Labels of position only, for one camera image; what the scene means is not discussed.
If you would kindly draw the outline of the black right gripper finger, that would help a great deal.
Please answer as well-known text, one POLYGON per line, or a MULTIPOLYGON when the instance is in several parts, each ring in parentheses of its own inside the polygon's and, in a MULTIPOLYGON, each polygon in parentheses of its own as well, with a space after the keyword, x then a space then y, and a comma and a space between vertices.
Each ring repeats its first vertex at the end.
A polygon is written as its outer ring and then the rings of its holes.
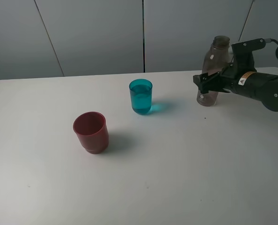
POLYGON ((225 93, 224 83, 220 77, 220 72, 216 72, 212 75, 208 73, 194 75, 193 82, 197 85, 200 93, 209 93, 209 91, 225 93))

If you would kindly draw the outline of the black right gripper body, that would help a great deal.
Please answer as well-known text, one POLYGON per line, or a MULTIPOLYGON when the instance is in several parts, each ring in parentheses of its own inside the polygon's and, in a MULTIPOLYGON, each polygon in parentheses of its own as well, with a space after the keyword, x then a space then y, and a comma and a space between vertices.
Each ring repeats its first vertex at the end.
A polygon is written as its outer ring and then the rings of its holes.
POLYGON ((260 73, 255 69, 253 52, 275 43, 278 60, 278 41, 257 38, 231 45, 233 62, 209 79, 209 90, 232 92, 260 101, 267 109, 278 112, 278 75, 260 73))

